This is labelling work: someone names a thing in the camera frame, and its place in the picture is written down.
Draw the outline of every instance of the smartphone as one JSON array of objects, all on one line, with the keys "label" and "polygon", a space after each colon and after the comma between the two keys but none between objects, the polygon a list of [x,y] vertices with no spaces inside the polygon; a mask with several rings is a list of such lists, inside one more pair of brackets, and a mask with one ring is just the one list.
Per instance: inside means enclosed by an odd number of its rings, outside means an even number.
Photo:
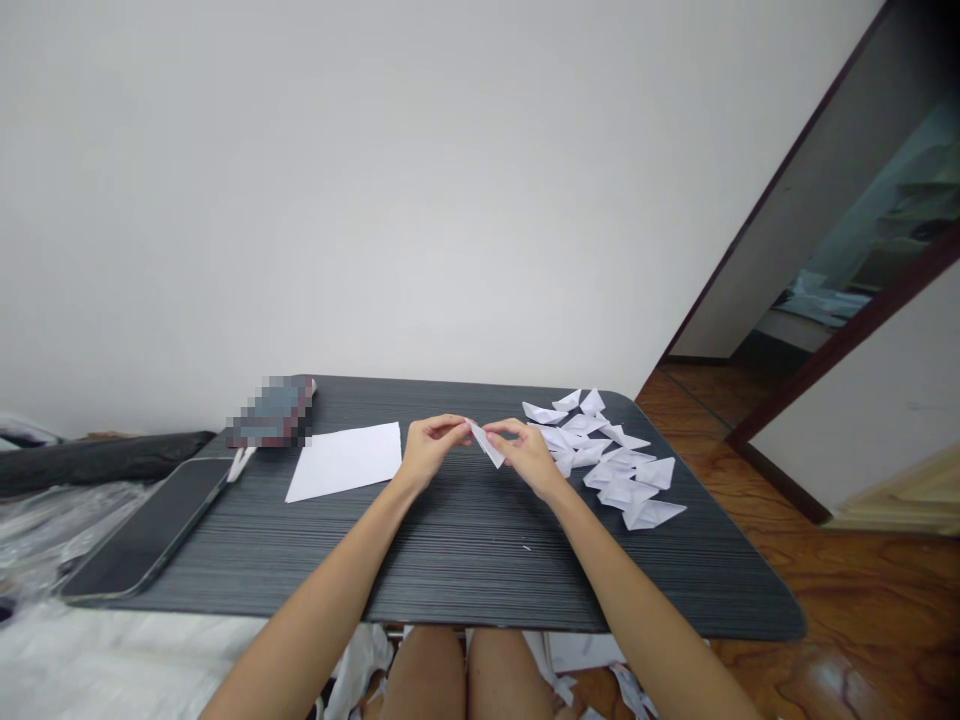
[{"label": "smartphone", "polygon": [[153,495],[92,550],[60,588],[68,603],[142,591],[173,557],[226,484],[232,458],[182,463]]}]

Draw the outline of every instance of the pile of paper boats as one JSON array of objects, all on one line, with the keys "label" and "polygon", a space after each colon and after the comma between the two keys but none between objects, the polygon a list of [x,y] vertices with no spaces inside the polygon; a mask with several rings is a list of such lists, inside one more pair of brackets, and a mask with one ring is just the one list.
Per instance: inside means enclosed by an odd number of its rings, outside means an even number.
[{"label": "pile of paper boats", "polygon": [[[580,393],[577,390],[557,400],[553,410],[523,403],[524,414],[540,429],[563,476],[570,477],[573,468],[594,465],[584,477],[584,484],[600,491],[599,499],[604,505],[623,511],[629,530],[655,528],[686,510],[683,505],[651,500],[661,490],[670,489],[675,459],[657,460],[653,455],[637,452],[650,443],[625,434],[622,425],[611,424],[603,416],[606,405],[596,389],[587,393],[583,402]],[[558,425],[578,405],[583,414]],[[590,437],[597,432],[606,438]],[[620,447],[604,452],[614,443]]]}]

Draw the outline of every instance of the baseboard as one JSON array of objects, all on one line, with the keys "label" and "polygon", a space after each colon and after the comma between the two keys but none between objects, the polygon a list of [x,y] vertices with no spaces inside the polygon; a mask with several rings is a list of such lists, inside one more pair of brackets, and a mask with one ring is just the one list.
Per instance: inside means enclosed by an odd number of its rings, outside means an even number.
[{"label": "baseboard", "polygon": [[661,364],[673,363],[674,365],[710,365],[719,367],[729,365],[730,358],[707,358],[697,355],[667,355]]},{"label": "baseboard", "polygon": [[777,467],[770,458],[753,445],[744,443],[735,447],[734,450],[740,453],[743,459],[763,476],[764,480],[770,483],[777,492],[783,495],[814,525],[823,525],[833,518],[830,511],[821,505],[819,500],[804,490],[796,480]]}]

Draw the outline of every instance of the table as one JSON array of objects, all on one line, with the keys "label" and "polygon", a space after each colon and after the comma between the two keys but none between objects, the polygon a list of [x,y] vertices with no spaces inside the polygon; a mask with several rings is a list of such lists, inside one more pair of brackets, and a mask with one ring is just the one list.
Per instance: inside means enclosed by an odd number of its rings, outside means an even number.
[{"label": "table", "polygon": [[[522,400],[550,407],[564,388],[315,376],[309,422],[325,433],[453,412],[483,424],[522,417]],[[601,391],[604,415],[644,452],[676,456],[627,397]],[[350,530],[384,485],[285,504],[298,448],[261,449],[177,556],[142,594],[101,606],[272,615]],[[232,457],[224,433],[197,457]],[[805,634],[796,599],[678,458],[658,499],[687,511],[655,530],[627,532],[621,513],[570,482],[603,525],[704,637],[789,640]],[[607,632],[596,597],[550,509],[512,468],[474,444],[448,455],[400,527],[363,613],[370,622],[443,623]],[[643,622],[637,610],[637,622]]]}]

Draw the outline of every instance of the leg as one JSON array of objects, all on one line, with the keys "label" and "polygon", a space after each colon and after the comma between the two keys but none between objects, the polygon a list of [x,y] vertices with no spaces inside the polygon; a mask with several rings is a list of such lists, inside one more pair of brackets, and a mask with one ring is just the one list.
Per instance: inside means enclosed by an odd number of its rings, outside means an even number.
[{"label": "leg", "polygon": [[400,644],[387,678],[383,720],[462,720],[463,651],[448,627],[418,626]]},{"label": "leg", "polygon": [[553,718],[553,689],[519,630],[476,630],[467,678],[470,720]]}]

